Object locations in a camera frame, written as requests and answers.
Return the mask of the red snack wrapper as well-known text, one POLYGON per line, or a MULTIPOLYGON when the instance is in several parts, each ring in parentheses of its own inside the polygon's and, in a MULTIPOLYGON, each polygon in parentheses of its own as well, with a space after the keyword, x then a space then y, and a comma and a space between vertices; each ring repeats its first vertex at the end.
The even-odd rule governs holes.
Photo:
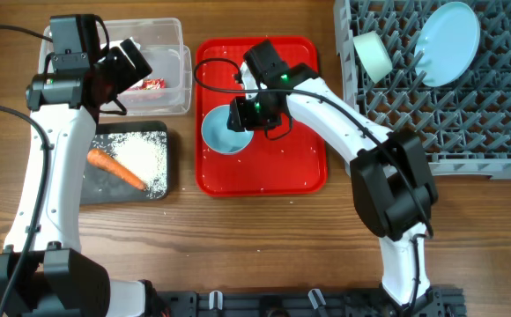
POLYGON ((152 78, 143 79, 139 83, 134 84, 129 88, 129 91, 149 91, 159 90, 166 87, 165 80, 163 78, 152 78))

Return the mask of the light blue bowl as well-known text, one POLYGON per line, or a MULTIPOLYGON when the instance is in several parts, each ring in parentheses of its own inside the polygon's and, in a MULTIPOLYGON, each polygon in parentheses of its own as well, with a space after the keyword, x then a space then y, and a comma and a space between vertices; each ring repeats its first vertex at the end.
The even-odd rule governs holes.
POLYGON ((230 107, 222 105, 213 108, 202 122, 202 139, 212 150, 224 155, 243 151, 252 141, 254 132, 235 132, 227 127, 230 107))

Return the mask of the white rice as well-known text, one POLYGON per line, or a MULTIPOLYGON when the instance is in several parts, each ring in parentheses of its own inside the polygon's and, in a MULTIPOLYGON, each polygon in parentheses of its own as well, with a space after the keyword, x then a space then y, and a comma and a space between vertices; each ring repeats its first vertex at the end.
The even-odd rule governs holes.
POLYGON ((146 190, 133 188, 111 173, 116 181, 122 181, 148 199, 160 199, 168 190, 168 145, 165 131, 118 132, 97 135, 91 149, 103 150, 110 157, 133 172, 146 184, 146 190))

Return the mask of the orange carrot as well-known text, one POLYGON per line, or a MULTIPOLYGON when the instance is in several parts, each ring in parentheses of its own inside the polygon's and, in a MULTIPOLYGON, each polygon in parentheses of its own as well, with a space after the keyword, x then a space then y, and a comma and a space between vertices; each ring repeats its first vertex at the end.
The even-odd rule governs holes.
POLYGON ((141 181, 133 172, 121 165, 118 161, 110 157, 103 150, 91 149, 87 153, 87 162, 107 173, 111 173, 117 178, 125 181, 133 188, 141 191, 146 190, 146 184, 141 181))

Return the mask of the mint green bowl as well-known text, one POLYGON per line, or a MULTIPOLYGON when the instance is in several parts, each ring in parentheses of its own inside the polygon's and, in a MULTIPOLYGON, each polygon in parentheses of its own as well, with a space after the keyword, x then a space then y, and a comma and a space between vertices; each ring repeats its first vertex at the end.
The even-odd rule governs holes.
POLYGON ((374 84, 380 82, 393 70, 389 53, 376 32, 354 37, 353 44, 367 75, 374 84))

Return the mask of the light blue plate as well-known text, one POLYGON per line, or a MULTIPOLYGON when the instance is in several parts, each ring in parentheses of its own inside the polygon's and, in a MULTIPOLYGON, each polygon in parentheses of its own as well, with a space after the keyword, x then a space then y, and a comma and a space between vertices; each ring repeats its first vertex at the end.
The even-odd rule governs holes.
POLYGON ((469 5, 450 2, 438 8, 419 32, 414 66, 422 83, 439 87, 458 79, 470 66, 478 51, 480 23, 469 5))

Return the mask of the white napkin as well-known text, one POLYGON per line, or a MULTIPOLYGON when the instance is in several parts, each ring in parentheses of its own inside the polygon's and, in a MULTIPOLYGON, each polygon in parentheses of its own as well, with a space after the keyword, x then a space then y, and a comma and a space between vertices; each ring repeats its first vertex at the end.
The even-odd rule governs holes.
MULTIPOLYGON (((138 49, 138 50, 141 50, 141 45, 136 42, 132 37, 126 39, 126 40, 130 40, 133 45, 138 49)), ((120 41, 110 41, 109 42, 109 48, 114 48, 114 47, 117 47, 117 48, 122 48, 121 47, 121 44, 124 42, 125 40, 120 40, 120 41)), ((101 43, 100 44, 100 48, 103 49, 107 46, 107 43, 101 43)))

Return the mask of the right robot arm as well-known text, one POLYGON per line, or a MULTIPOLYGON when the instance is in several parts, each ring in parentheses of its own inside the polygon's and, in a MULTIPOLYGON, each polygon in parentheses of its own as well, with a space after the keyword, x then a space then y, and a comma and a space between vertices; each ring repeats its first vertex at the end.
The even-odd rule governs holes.
POLYGON ((367 119, 331 91, 305 63, 293 67, 268 40, 243 56, 227 126, 234 132, 276 128, 283 116, 313 130, 349 165, 354 208, 380 241, 381 287, 413 313, 430 288, 424 242, 432 238, 438 199, 419 136, 367 119))

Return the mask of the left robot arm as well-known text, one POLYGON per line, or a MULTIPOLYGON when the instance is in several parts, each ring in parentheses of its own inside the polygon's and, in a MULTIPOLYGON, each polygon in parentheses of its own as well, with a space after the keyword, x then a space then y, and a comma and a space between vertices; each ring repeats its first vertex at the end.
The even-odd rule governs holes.
POLYGON ((94 14, 54 16, 42 73, 26 89, 32 141, 0 253, 0 315, 160 316, 149 281, 119 281, 81 252, 78 213, 102 106, 151 73, 132 41, 111 47, 94 14))

